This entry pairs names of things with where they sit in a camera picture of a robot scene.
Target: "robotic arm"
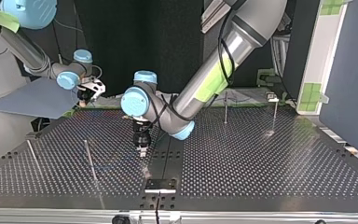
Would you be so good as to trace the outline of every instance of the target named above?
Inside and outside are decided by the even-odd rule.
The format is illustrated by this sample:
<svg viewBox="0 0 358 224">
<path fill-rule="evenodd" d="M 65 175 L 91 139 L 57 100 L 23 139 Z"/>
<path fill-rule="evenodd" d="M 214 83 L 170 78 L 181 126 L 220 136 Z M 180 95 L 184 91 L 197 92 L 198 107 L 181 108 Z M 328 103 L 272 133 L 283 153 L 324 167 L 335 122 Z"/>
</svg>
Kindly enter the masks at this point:
<svg viewBox="0 0 358 224">
<path fill-rule="evenodd" d="M 225 38 L 234 61 L 233 68 L 229 54 L 226 51 L 222 54 L 223 65 L 228 71 L 235 70 L 254 49 L 267 43 L 281 21 L 286 3 L 287 0 L 239 0 L 234 4 L 238 10 L 234 11 L 232 30 Z M 171 104 L 156 96 L 156 74 L 137 72 L 133 86 L 126 90 L 121 100 L 124 112 L 134 118 L 135 145 L 147 147 L 147 129 L 157 122 L 170 136 L 187 139 L 195 126 L 192 119 L 226 86 L 217 49 Z"/>
<path fill-rule="evenodd" d="M 0 1 L 1 10 L 15 15 L 21 27 L 30 29 L 42 29 L 48 26 L 55 17 L 56 5 L 56 0 Z M 66 90 L 77 86 L 80 106 L 95 101 L 105 92 L 104 84 L 92 75 L 92 55 L 87 50 L 75 51 L 74 60 L 65 65 L 53 63 L 41 48 L 26 37 L 22 30 L 15 34 L 0 26 L 0 38 L 6 43 L 7 48 L 23 62 L 28 73 L 38 77 L 57 79 L 57 83 Z"/>
</svg>

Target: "perforated metal table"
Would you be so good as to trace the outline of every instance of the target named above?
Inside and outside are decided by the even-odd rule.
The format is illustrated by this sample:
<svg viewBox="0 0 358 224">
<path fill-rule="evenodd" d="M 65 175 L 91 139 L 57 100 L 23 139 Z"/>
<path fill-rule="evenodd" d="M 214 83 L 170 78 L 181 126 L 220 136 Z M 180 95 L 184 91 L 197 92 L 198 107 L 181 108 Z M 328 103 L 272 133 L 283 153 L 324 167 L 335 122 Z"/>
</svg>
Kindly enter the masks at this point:
<svg viewBox="0 0 358 224">
<path fill-rule="evenodd" d="M 310 121 L 287 107 L 224 114 L 201 112 L 185 142 L 155 127 L 140 158 L 122 112 L 77 112 L 32 142 L 37 160 L 25 143 L 0 160 L 0 208 L 358 213 L 358 159 Z M 176 193 L 145 194 L 149 178 Z"/>
</svg>

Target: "black curtain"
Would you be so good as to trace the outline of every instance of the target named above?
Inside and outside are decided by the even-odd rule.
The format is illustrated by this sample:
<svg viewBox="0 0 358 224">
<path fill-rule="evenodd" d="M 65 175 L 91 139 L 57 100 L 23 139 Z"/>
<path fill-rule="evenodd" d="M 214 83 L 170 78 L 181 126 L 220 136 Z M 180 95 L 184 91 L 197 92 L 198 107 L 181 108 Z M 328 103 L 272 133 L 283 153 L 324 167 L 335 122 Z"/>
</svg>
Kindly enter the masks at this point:
<svg viewBox="0 0 358 224">
<path fill-rule="evenodd" d="M 201 65 L 203 0 L 76 0 L 105 96 L 121 94 L 137 70 L 158 74 L 158 88 L 180 92 Z"/>
</svg>

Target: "metal rod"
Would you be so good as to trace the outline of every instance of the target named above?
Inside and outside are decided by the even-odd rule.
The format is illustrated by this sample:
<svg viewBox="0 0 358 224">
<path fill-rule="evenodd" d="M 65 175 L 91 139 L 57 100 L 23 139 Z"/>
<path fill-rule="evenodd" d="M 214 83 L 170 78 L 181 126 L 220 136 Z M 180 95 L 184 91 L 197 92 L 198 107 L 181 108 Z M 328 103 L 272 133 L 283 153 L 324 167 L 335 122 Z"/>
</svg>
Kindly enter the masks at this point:
<svg viewBox="0 0 358 224">
<path fill-rule="evenodd" d="M 278 113 L 278 103 L 279 103 L 279 102 L 276 102 L 276 103 L 275 103 L 274 120 L 277 118 L 277 113 Z"/>
<path fill-rule="evenodd" d="M 27 140 L 27 144 L 28 144 L 28 148 L 31 150 L 32 157 L 34 158 L 34 160 L 37 160 L 36 154 L 34 154 L 34 148 L 33 148 L 32 143 L 29 139 Z"/>
<path fill-rule="evenodd" d="M 227 115 L 228 115 L 228 105 L 227 105 L 227 100 L 228 100 L 228 94 L 226 92 L 226 96 L 225 96 L 225 124 L 227 124 Z"/>
<path fill-rule="evenodd" d="M 89 156 L 89 166 L 91 167 L 91 171 L 92 171 L 94 180 L 98 181 L 97 175 L 95 174 L 94 162 L 92 161 L 92 157 L 91 157 L 89 142 L 87 140 L 84 140 L 84 147 L 86 148 L 87 155 Z"/>
</svg>

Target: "gray panel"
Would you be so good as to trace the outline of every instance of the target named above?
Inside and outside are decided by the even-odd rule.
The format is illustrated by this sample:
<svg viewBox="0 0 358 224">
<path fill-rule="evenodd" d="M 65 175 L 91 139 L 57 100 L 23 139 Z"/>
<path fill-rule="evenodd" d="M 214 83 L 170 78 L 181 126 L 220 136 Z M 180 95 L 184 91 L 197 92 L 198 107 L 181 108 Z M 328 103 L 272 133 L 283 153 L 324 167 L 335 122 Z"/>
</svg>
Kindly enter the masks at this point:
<svg viewBox="0 0 358 224">
<path fill-rule="evenodd" d="M 56 80 L 39 78 L 0 98 L 0 111 L 11 114 L 58 119 L 77 103 L 76 89 L 61 88 Z"/>
<path fill-rule="evenodd" d="M 0 161 L 0 206 L 139 209 L 145 180 L 154 175 L 148 168 L 154 145 L 140 158 L 131 141 L 132 122 L 123 116 L 121 111 L 77 112 L 33 143 L 39 160 L 24 147 L 11 159 L 6 156 Z M 158 129 L 151 134 L 157 139 Z"/>
<path fill-rule="evenodd" d="M 174 209 L 358 212 L 358 159 L 291 109 L 210 108 L 170 151 L 165 178 L 180 177 Z"/>
<path fill-rule="evenodd" d="M 358 149 L 358 1 L 348 5 L 321 122 Z"/>
</svg>

